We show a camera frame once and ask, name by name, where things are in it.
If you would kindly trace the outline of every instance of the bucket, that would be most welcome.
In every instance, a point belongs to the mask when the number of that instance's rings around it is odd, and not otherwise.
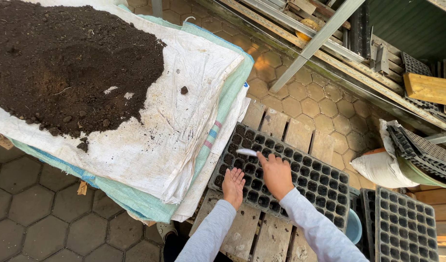
[[[399,168],[403,175],[410,181],[427,186],[440,186],[446,188],[446,179],[441,176],[421,170],[409,160],[396,155],[398,158]]]
[[[355,245],[362,237],[362,223],[354,210],[349,209],[347,218],[346,236]]]

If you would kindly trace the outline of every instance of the white bag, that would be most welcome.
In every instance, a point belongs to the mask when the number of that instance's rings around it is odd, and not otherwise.
[[[131,118],[118,129],[89,134],[89,150],[78,139],[53,137],[0,108],[0,133],[39,148],[92,174],[149,193],[165,203],[179,203],[194,173],[194,161],[213,126],[224,80],[237,69],[243,56],[202,37],[163,27],[117,7],[125,1],[31,0],[42,6],[83,6],[107,11],[167,46],[164,71],[147,92],[142,123]],[[186,86],[189,92],[180,91]],[[121,93],[121,87],[112,93]]]
[[[351,162],[354,169],[366,179],[385,188],[406,188],[419,185],[402,174],[396,159],[394,143],[386,130],[386,121],[383,119],[380,119],[380,135],[385,150],[377,149],[354,159]]]

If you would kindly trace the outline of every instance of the yellow wooden block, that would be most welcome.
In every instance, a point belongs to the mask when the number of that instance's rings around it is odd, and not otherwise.
[[[446,104],[446,79],[412,73],[404,74],[403,78],[410,98]]]

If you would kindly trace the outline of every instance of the gray long sleeve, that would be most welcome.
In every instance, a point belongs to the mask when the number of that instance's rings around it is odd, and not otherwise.
[[[293,188],[280,201],[294,225],[304,230],[305,239],[319,262],[368,262],[359,249],[324,215]]]
[[[226,200],[219,200],[187,241],[175,262],[213,261],[235,216],[234,207]]]

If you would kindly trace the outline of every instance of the wooden pallet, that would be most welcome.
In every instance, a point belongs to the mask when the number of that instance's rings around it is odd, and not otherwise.
[[[331,164],[334,139],[311,130],[308,125],[293,118],[288,119],[281,112],[260,103],[251,103],[242,123],[277,139],[282,139],[284,135],[285,143]],[[222,198],[221,192],[208,189],[190,236]],[[308,245],[301,229],[244,203],[237,211],[220,251],[254,262],[317,261],[317,255]]]

